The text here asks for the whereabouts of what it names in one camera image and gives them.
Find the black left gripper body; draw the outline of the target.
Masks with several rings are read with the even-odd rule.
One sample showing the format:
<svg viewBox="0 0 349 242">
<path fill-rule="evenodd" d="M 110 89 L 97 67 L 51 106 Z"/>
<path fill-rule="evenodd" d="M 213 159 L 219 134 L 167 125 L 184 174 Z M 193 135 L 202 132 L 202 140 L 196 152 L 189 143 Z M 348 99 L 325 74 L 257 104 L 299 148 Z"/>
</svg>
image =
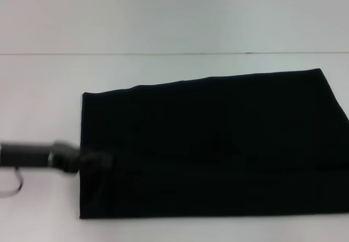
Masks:
<svg viewBox="0 0 349 242">
<path fill-rule="evenodd" d="M 54 168 L 76 174 L 79 149 L 60 142 L 50 145 L 2 143 L 1 167 Z"/>
</svg>

